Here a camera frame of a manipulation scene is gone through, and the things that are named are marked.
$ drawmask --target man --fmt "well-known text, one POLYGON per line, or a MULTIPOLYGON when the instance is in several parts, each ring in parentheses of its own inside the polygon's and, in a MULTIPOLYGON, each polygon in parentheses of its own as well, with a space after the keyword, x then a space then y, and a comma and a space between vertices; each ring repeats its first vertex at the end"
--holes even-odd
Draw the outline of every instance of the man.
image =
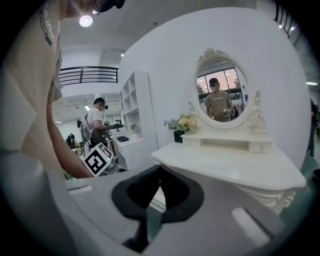
POLYGON ((211 78, 209 80, 210 88, 212 93, 210 93, 204 101, 206 106, 206 114, 209 117, 213 117, 214 120, 219 122, 227 122, 228 119, 223 117, 225 109, 231 112, 232 100, 229 93, 220 90, 220 83, 217 78, 211 78))
POLYGON ((310 137, 307 152, 310 156, 315 156, 315 130, 317 127, 317 107, 314 102, 311 100, 311 128, 310 128, 310 137))
POLYGON ((103 125, 101 116, 101 112, 105 110, 105 106, 106 102, 103 98, 96 98, 86 117, 89 128, 93 130, 90 140, 92 147, 99 143, 103 143, 107 147, 106 130, 108 127, 103 125))
POLYGON ((46 170, 57 171, 62 179, 63 169, 75 178, 92 175, 65 143, 52 116, 52 103, 62 97, 60 21, 107 11, 105 4, 107 0, 46 1, 17 35, 2 66, 6 84, 33 114, 21 151, 38 159, 46 170))

